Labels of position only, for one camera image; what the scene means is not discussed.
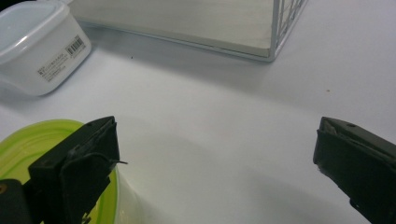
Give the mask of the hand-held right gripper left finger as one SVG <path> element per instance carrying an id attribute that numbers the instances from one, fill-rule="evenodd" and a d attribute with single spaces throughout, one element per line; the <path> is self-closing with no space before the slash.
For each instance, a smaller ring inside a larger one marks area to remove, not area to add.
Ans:
<path id="1" fill-rule="evenodd" d="M 91 121 L 29 167 L 29 207 L 44 224 L 87 224 L 120 162 L 115 118 Z"/>

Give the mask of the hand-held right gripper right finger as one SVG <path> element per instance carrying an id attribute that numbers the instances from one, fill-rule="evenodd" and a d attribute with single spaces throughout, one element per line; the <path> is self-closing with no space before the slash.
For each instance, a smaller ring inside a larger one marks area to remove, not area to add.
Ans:
<path id="1" fill-rule="evenodd" d="M 362 127 L 323 117 L 313 163 L 372 224 L 396 224 L 396 145 Z"/>

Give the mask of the green round plastic container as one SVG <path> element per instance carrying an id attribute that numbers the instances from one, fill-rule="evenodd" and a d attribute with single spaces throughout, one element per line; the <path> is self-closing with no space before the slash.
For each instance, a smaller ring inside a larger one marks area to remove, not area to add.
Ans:
<path id="1" fill-rule="evenodd" d="M 71 119 L 51 119 L 28 125 L 0 142 L 0 179 L 29 179 L 28 166 L 83 125 Z M 90 212 L 89 224 L 115 224 L 118 207 L 118 170 Z"/>

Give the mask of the white lidded plastic container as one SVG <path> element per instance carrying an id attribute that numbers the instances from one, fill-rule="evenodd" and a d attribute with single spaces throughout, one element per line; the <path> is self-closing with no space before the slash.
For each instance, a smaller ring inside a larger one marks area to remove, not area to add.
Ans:
<path id="1" fill-rule="evenodd" d="M 0 11 L 0 83 L 26 94 L 54 91 L 91 49 L 61 1 L 24 1 Z"/>

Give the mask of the white wire rack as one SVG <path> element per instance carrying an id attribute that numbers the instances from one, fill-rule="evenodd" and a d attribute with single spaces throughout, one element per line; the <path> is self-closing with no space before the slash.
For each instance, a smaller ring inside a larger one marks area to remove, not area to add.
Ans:
<path id="1" fill-rule="evenodd" d="M 68 0 L 82 22 L 273 61 L 308 0 Z"/>

